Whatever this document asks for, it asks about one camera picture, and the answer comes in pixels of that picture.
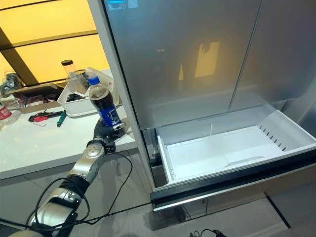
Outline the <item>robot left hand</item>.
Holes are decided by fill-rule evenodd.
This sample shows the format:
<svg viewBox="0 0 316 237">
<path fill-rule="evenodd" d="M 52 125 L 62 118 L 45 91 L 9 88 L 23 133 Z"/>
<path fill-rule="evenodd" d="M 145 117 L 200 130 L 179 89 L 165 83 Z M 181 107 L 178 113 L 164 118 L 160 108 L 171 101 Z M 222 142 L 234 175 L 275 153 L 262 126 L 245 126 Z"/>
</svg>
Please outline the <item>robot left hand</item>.
<svg viewBox="0 0 316 237">
<path fill-rule="evenodd" d="M 107 141 L 114 141 L 120 137 L 122 137 L 125 133 L 126 123 L 121 122 L 119 124 L 116 124 L 114 126 L 106 126 L 100 119 L 97 121 L 95 128 L 94 128 L 94 133 L 93 133 L 93 138 L 100 138 L 104 139 Z"/>
</svg>

